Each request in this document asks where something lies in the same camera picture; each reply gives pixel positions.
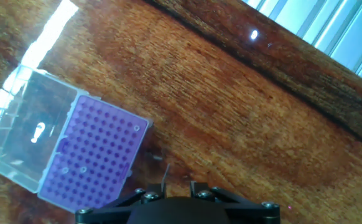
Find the clear plastic lid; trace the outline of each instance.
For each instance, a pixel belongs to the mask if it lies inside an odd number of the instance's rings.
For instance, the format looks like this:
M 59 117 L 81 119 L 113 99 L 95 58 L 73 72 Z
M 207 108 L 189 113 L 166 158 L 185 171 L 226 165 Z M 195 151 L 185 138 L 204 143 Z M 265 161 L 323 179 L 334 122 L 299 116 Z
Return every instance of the clear plastic lid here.
M 0 174 L 37 193 L 78 92 L 46 72 L 18 68 L 0 108 Z

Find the screw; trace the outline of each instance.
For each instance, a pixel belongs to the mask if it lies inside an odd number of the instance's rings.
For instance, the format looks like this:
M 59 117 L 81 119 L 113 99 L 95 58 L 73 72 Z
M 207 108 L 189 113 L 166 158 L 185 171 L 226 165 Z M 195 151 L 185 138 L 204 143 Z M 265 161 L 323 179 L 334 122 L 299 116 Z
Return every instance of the screw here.
M 87 213 L 90 213 L 92 212 L 93 209 L 92 208 L 82 208 L 82 209 L 79 209 L 79 211 L 77 211 L 79 214 L 87 214 Z
M 156 192 L 148 192 L 144 194 L 144 198 L 148 199 L 148 200 L 155 200 L 157 199 L 159 196 Z
M 144 189 L 136 189 L 136 193 L 143 193 Z
M 274 202 L 263 202 L 263 203 L 261 203 L 261 205 L 266 207 L 266 208 L 277 208 L 277 207 L 279 207 L 279 205 L 274 203 Z
M 141 197 L 141 204 L 146 204 L 149 202 L 153 202 L 160 199 L 158 194 L 156 192 L 148 192 L 145 193 L 142 197 Z
M 212 195 L 213 194 L 208 190 L 202 190 L 201 192 L 196 194 L 198 198 L 208 198 L 211 197 Z

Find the wooden table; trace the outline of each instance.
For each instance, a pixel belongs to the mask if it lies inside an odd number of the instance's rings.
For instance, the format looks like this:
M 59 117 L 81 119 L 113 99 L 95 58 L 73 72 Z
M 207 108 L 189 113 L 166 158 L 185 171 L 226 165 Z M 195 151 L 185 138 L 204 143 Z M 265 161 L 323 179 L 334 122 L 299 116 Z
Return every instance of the wooden table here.
M 362 223 L 351 131 L 142 0 L 74 3 L 40 68 L 154 120 L 125 191 L 160 182 L 171 164 L 169 195 L 196 180 L 276 201 L 283 223 Z M 0 86 L 58 4 L 0 0 Z M 0 223 L 72 222 L 0 176 Z

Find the plastic box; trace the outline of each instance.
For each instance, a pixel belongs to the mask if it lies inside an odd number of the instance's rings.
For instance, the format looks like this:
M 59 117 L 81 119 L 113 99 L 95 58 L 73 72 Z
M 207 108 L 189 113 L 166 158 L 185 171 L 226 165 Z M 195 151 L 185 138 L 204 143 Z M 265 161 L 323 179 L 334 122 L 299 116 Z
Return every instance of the plastic box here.
M 118 198 L 152 125 L 51 74 L 19 67 L 0 108 L 0 174 L 70 212 Z

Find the purple tip rack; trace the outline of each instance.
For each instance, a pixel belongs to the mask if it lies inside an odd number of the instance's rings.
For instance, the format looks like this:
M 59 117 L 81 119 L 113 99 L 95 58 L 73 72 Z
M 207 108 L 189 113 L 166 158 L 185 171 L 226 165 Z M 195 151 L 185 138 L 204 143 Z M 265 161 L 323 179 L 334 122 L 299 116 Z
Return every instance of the purple tip rack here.
M 39 197 L 71 212 L 117 199 L 149 125 L 121 108 L 79 97 Z

